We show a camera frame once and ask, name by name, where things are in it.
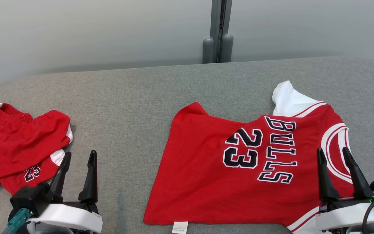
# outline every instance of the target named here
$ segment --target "red jersey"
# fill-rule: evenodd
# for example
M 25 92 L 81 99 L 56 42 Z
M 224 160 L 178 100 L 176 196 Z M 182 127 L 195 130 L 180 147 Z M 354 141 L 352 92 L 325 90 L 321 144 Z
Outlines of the red jersey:
M 276 223 L 316 231 L 317 148 L 335 188 L 352 197 L 347 126 L 325 102 L 277 86 L 273 115 L 250 123 L 210 116 L 195 102 L 174 117 L 144 215 L 150 225 Z

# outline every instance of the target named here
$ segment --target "white panel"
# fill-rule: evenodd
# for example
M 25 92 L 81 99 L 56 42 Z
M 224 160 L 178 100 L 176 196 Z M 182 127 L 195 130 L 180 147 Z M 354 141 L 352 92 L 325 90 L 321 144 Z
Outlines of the white panel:
M 233 0 L 232 62 L 353 55 L 374 59 L 374 0 Z
M 0 0 L 0 83 L 202 62 L 211 0 Z

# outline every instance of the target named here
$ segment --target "white clothing tag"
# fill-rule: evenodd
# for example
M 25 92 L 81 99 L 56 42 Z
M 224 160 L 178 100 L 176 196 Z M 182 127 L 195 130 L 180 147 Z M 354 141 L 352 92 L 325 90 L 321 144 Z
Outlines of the white clothing tag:
M 172 233 L 186 234 L 188 222 L 174 222 Z

